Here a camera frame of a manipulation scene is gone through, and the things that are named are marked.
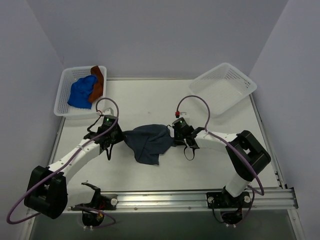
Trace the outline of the dark navy towel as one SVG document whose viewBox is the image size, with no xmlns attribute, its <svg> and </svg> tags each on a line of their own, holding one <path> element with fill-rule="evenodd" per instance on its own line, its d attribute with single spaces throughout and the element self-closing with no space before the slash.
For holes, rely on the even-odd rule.
<svg viewBox="0 0 320 240">
<path fill-rule="evenodd" d="M 159 156 L 173 146 L 170 130 L 163 124 L 142 125 L 123 132 L 124 142 L 140 164 L 159 165 Z"/>
</svg>

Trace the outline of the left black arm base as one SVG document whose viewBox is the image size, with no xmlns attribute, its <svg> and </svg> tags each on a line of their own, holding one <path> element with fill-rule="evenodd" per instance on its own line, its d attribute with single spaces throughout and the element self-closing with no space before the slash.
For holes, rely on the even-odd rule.
<svg viewBox="0 0 320 240">
<path fill-rule="evenodd" d="M 67 209 L 82 212 L 84 229 L 93 230 L 115 225 L 116 219 L 105 211 L 115 211 L 117 204 L 117 194 L 103 194 L 99 187 L 88 182 L 68 190 Z"/>
</svg>

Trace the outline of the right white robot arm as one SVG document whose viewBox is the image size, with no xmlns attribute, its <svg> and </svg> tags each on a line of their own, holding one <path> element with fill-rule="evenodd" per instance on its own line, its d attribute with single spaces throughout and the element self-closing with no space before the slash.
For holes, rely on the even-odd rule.
<svg viewBox="0 0 320 240">
<path fill-rule="evenodd" d="M 239 197 L 249 184 L 256 180 L 260 190 L 265 194 L 258 175 L 271 162 L 271 157 L 256 137 L 248 130 L 241 133 L 210 132 L 205 127 L 193 128 L 183 117 L 172 123 L 174 144 L 185 149 L 210 149 L 228 154 L 235 174 L 226 184 L 224 190 L 233 198 Z"/>
</svg>

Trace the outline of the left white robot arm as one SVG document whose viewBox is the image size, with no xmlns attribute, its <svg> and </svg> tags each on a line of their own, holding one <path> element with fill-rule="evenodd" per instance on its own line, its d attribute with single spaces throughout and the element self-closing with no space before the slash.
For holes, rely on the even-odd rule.
<svg viewBox="0 0 320 240">
<path fill-rule="evenodd" d="M 102 198 L 100 188 L 88 182 L 76 188 L 68 184 L 78 171 L 103 152 L 109 158 L 113 146 L 123 139 L 118 119 L 105 115 L 97 131 L 88 132 L 67 155 L 46 167 L 33 169 L 24 205 L 51 219 L 56 219 L 69 207 L 89 205 L 97 208 Z"/>
</svg>

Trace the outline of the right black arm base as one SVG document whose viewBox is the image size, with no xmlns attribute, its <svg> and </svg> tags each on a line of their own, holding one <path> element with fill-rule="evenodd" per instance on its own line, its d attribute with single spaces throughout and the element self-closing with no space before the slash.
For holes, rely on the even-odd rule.
<svg viewBox="0 0 320 240">
<path fill-rule="evenodd" d="M 206 193 L 207 207 L 212 210 L 215 220 L 233 228 L 248 216 L 254 199 L 255 194 L 250 197 L 247 191 L 237 197 L 231 196 L 225 189 Z"/>
</svg>

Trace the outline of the brown towel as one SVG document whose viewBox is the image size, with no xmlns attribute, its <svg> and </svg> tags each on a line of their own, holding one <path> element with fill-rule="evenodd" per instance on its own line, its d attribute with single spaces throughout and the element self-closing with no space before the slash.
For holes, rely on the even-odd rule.
<svg viewBox="0 0 320 240">
<path fill-rule="evenodd" d="M 93 103 L 103 95 L 104 76 L 97 65 L 90 69 L 90 73 L 97 78 L 97 82 L 93 85 L 92 93 L 88 97 L 88 102 Z"/>
</svg>

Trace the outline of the bright blue towel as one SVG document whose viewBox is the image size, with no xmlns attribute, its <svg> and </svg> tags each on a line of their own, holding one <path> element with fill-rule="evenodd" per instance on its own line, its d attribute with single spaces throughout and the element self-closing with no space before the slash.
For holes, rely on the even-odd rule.
<svg viewBox="0 0 320 240">
<path fill-rule="evenodd" d="M 74 82 L 71 85 L 68 105 L 79 109 L 91 109 L 92 103 L 89 102 L 89 96 L 93 92 L 97 81 L 95 75 L 87 75 Z"/>
</svg>

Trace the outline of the left white plastic basket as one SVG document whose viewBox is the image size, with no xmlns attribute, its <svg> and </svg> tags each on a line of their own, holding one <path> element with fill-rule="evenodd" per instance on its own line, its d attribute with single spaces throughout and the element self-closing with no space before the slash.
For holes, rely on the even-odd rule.
<svg viewBox="0 0 320 240">
<path fill-rule="evenodd" d="M 98 98 L 100 99 L 106 96 L 107 69 L 102 65 L 99 65 L 98 67 L 100 68 L 104 78 L 103 94 Z M 68 105 L 72 84 L 79 78 L 92 75 L 91 68 L 92 66 L 79 66 L 66 68 L 63 70 L 60 77 L 53 110 L 56 116 L 65 117 L 67 119 L 89 119 L 97 116 L 95 105 L 98 99 L 92 103 L 91 109 L 76 108 Z"/>
</svg>

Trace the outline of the white plastic basket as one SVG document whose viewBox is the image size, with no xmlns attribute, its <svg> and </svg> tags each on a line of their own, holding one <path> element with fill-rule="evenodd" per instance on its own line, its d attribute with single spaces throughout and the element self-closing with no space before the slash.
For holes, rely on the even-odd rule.
<svg viewBox="0 0 320 240">
<path fill-rule="evenodd" d="M 212 118 L 217 118 L 252 94 L 257 85 L 229 63 L 221 63 L 188 85 L 189 92 L 205 100 Z"/>
<path fill-rule="evenodd" d="M 104 78 L 103 94 L 98 98 L 100 99 L 106 96 L 107 69 L 102 65 L 99 65 L 98 67 L 100 68 Z M 67 119 L 89 119 L 97 116 L 95 105 L 98 99 L 92 103 L 91 109 L 76 108 L 68 105 L 72 84 L 79 78 L 92 75 L 91 68 L 92 66 L 79 66 L 66 68 L 63 70 L 60 77 L 53 110 L 56 116 L 65 117 Z"/>
</svg>

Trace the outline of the right white plastic basket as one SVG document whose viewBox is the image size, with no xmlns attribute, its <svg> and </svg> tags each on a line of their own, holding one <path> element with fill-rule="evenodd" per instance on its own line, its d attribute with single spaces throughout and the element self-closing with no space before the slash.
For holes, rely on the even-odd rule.
<svg viewBox="0 0 320 240">
<path fill-rule="evenodd" d="M 188 85 L 189 92 L 205 100 L 212 118 L 217 118 L 252 94 L 257 85 L 229 63 L 221 63 Z"/>
</svg>

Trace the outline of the aluminium front rail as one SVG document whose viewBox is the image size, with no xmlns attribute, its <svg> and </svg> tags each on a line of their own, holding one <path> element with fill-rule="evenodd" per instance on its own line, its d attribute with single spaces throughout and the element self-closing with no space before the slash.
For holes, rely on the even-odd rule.
<svg viewBox="0 0 320 240">
<path fill-rule="evenodd" d="M 207 192 L 220 190 L 179 190 L 179 191 L 129 191 L 102 192 L 103 194 L 117 194 L 118 212 L 133 211 L 206 211 Z M 253 209 L 258 210 L 291 210 L 298 208 L 298 202 L 293 189 L 267 188 L 264 195 L 259 195 L 251 189 L 245 190 L 254 200 Z"/>
</svg>

